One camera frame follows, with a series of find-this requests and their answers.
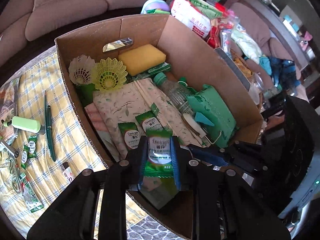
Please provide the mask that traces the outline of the cardboard box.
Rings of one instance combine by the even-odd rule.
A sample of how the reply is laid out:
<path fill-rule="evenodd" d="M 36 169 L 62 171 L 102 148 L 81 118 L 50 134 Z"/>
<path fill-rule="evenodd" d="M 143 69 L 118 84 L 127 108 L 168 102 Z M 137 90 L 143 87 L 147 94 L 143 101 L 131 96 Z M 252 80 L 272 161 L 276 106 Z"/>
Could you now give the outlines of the cardboard box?
<path fill-rule="evenodd" d="M 203 85 L 213 86 L 236 120 L 238 129 L 231 141 L 257 142 L 262 116 L 249 96 L 248 88 L 227 64 L 225 56 L 219 55 L 199 35 L 170 15 L 123 16 L 86 25 L 55 39 L 61 72 L 73 108 L 89 143 L 106 165 L 112 165 L 111 155 L 80 105 L 68 67 L 72 59 L 81 55 L 90 56 L 96 62 L 108 57 L 117 59 L 122 50 L 103 52 L 103 46 L 121 38 L 133 39 L 132 49 L 151 44 L 163 52 L 171 66 L 170 80 L 183 77 L 196 91 L 203 90 Z"/>

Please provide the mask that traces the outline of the green seaweed snack packet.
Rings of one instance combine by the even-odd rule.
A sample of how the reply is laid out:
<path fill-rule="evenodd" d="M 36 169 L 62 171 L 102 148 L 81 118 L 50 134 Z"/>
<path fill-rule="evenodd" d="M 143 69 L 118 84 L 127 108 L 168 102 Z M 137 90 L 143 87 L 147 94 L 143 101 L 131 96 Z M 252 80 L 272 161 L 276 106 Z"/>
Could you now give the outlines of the green seaweed snack packet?
<path fill-rule="evenodd" d="M 33 191 L 29 181 L 25 173 L 21 173 L 19 175 L 20 185 L 22 189 L 22 196 L 24 201 L 31 213 L 35 213 L 44 208 L 44 205 L 41 203 L 39 198 L 37 197 L 36 193 Z"/>

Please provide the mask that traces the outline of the small glass vial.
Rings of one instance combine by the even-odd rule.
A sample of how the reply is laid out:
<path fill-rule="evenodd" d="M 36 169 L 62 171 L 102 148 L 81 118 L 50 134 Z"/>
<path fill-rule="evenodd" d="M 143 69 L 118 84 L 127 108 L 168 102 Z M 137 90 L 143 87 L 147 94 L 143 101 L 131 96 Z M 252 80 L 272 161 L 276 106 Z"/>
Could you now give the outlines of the small glass vial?
<path fill-rule="evenodd" d="M 61 168 L 61 171 L 62 171 L 62 174 L 64 175 L 64 177 L 67 179 L 67 181 L 69 183 L 71 183 L 75 179 L 75 176 L 74 176 L 69 164 L 65 161 L 64 163 L 62 163 L 60 165 L 60 168 Z"/>

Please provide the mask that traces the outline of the yellow sponge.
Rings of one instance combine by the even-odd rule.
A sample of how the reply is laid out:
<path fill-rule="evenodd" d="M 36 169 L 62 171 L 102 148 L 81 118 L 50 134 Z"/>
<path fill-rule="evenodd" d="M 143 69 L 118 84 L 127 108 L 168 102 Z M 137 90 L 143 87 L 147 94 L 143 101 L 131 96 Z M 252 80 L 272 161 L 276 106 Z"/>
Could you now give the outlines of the yellow sponge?
<path fill-rule="evenodd" d="M 154 66 L 164 63 L 166 55 L 151 44 L 126 51 L 119 55 L 131 76 L 136 76 Z"/>

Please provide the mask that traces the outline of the green rectangular case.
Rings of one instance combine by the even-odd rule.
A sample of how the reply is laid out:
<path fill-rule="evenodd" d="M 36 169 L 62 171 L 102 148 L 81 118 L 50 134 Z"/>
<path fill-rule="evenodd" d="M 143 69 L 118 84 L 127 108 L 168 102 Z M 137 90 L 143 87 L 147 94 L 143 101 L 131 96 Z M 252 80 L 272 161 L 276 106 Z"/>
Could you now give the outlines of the green rectangular case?
<path fill-rule="evenodd" d="M 5 127 L 13 126 L 16 129 L 23 131 L 44 135 L 46 133 L 45 127 L 34 119 L 27 119 L 19 116 L 13 116 L 9 121 L 1 120 Z"/>

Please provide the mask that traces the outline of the Centrum sachets on table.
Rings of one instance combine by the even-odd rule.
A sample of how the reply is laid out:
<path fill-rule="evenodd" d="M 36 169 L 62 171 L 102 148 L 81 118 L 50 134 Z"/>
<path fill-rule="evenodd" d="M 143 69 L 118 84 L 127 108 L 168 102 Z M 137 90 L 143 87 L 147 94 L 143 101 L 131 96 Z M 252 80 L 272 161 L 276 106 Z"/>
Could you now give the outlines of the Centrum sachets on table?
<path fill-rule="evenodd" d="M 28 143 L 23 146 L 23 152 L 21 156 L 21 168 L 24 170 L 27 168 L 28 160 L 36 158 L 36 143 L 37 136 L 33 135 L 28 138 Z"/>

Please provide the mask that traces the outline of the yellow plastic shuttlecock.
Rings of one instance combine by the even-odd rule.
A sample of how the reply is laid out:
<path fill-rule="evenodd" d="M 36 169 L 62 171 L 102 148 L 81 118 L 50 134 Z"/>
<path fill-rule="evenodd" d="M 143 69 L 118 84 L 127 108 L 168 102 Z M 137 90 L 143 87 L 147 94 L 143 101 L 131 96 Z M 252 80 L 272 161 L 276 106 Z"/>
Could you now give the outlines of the yellow plastic shuttlecock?
<path fill-rule="evenodd" d="M 101 92 L 120 88 L 126 83 L 127 75 L 123 62 L 109 57 L 101 59 L 91 69 L 91 81 L 95 89 Z"/>

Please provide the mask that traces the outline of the green Centrum sachet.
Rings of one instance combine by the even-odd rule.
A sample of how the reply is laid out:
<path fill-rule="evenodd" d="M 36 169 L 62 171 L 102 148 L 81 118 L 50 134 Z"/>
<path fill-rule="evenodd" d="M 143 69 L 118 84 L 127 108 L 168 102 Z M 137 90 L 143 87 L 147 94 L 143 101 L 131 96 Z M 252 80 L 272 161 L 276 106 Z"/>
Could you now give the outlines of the green Centrum sachet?
<path fill-rule="evenodd" d="M 163 208 L 178 193 L 171 164 L 171 131 L 146 130 L 147 162 L 140 192 L 157 210 Z"/>

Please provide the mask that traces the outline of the dark green pen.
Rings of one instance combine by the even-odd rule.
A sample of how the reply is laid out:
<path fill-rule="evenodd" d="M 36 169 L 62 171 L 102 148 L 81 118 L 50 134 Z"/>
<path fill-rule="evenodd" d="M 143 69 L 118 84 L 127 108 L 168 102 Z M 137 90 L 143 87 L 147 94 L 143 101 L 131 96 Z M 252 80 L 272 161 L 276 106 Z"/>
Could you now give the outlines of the dark green pen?
<path fill-rule="evenodd" d="M 46 115 L 46 126 L 47 126 L 47 141 L 48 141 L 48 148 L 50 151 L 50 157 L 53 162 L 56 162 L 56 155 L 54 150 L 54 143 L 53 143 L 53 133 L 52 133 L 52 111 L 51 107 L 47 106 L 47 115 Z"/>

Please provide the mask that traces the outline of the brown sofa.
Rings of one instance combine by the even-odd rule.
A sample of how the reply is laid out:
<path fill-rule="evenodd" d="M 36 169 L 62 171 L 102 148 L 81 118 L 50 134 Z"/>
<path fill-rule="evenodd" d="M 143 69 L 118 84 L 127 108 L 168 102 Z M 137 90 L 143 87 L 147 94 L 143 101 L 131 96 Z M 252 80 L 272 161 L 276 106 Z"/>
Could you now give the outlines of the brown sofa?
<path fill-rule="evenodd" d="M 142 7 L 147 0 L 1 0 L 1 64 L 28 42 L 108 10 Z"/>

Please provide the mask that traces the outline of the large green food bag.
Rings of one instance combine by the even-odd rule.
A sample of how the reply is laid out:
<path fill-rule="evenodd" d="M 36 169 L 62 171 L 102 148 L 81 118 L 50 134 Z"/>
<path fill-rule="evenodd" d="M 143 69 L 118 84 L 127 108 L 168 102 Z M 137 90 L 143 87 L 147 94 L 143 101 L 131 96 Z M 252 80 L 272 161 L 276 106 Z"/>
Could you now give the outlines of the large green food bag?
<path fill-rule="evenodd" d="M 20 78 L 7 82 L 1 87 L 1 137 L 11 145 L 17 138 L 17 129 L 12 125 L 5 126 L 14 116 L 17 116 L 18 87 Z"/>

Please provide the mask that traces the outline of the white shuttlecock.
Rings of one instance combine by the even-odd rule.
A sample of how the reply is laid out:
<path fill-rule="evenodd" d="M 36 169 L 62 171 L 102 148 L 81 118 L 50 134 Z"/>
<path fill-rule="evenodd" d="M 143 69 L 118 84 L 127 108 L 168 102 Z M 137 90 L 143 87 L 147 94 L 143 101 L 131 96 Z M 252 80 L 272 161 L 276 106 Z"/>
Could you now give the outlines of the white shuttlecock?
<path fill-rule="evenodd" d="M 81 55 L 72 59 L 69 64 L 69 78 L 75 85 L 92 83 L 91 70 L 95 67 L 95 60 L 90 56 Z"/>

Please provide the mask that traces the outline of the green wet wipes pack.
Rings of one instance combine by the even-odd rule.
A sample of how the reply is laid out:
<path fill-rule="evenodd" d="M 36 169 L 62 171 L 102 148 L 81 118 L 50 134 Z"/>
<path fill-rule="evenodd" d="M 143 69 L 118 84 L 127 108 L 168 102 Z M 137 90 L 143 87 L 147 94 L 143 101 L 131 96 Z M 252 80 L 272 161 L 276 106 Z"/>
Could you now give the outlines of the green wet wipes pack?
<path fill-rule="evenodd" d="M 227 147 L 238 128 L 235 118 L 217 90 L 211 85 L 203 85 L 203 90 L 187 96 L 187 101 L 195 113 L 201 113 L 214 124 L 204 124 L 204 127 L 216 146 Z"/>

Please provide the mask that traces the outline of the plastic bottle green cap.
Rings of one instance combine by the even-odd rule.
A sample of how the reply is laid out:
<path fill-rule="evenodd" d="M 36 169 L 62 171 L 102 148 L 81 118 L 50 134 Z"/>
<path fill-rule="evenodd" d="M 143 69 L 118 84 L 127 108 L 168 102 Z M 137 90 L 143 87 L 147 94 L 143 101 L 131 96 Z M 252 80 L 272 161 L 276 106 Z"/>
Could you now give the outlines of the plastic bottle green cap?
<path fill-rule="evenodd" d="M 191 96 L 191 92 L 178 82 L 170 81 L 167 76 L 160 72 L 153 78 L 156 86 L 168 96 L 172 104 L 181 114 L 188 113 L 193 115 L 193 109 L 188 103 L 187 97 Z"/>

